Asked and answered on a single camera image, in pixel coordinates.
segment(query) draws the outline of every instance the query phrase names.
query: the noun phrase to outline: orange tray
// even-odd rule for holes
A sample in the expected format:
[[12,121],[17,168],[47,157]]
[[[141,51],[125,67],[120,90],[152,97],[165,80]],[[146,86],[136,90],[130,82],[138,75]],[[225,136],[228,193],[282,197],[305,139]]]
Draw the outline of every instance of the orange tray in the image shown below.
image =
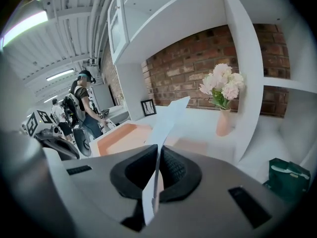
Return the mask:
[[144,146],[151,131],[149,125],[127,123],[97,142],[100,156]]

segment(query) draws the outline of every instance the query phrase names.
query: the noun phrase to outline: jeans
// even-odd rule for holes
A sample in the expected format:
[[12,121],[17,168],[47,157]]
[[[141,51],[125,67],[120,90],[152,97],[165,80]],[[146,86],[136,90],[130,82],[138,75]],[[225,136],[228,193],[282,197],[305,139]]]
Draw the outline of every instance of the jeans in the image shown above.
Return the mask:
[[102,135],[98,121],[93,119],[89,114],[86,113],[86,118],[82,124],[85,131],[91,134],[95,139]]

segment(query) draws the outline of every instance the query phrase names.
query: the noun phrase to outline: t-shirt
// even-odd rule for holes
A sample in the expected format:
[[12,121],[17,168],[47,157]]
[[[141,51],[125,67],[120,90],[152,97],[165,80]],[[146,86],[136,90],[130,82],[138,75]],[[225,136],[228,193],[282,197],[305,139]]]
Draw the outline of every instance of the t-shirt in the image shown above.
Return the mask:
[[66,122],[65,118],[62,117],[62,114],[64,114],[64,110],[58,104],[53,105],[52,114],[57,117],[58,122]]
[[74,96],[78,99],[79,101],[79,108],[81,111],[85,111],[85,108],[84,108],[84,105],[83,105],[83,102],[82,102],[82,98],[84,97],[89,97],[89,94],[87,92],[87,89],[85,87],[81,87],[79,88],[76,93],[74,94]]

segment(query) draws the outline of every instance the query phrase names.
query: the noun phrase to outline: red brick wall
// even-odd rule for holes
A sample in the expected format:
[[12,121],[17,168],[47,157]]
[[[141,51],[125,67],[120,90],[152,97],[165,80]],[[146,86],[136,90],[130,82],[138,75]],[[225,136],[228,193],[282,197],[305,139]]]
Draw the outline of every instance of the red brick wall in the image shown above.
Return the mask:
[[[255,25],[264,60],[264,75],[289,78],[289,61],[283,35],[275,25]],[[228,26],[209,29],[161,50],[142,64],[149,98],[156,105],[190,96],[189,107],[218,109],[199,90],[202,79],[218,63],[227,63],[239,72],[238,60]],[[283,116],[287,104],[285,89],[264,89],[263,115]],[[239,100],[231,108],[237,111]]]
[[110,86],[116,105],[120,105],[121,104],[120,101],[122,98],[120,94],[122,94],[122,90],[120,87],[117,71],[115,69],[115,66],[112,63],[109,43],[107,44],[103,54],[101,70],[104,77],[106,78],[106,82],[108,86]]

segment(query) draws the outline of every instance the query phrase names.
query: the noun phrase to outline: cabinet door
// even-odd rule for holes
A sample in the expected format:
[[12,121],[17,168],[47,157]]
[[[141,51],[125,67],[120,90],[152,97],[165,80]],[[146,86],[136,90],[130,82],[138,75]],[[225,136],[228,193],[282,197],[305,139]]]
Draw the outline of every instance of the cabinet door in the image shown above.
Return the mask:
[[123,0],[112,0],[108,9],[108,34],[112,62],[115,64],[129,43]]

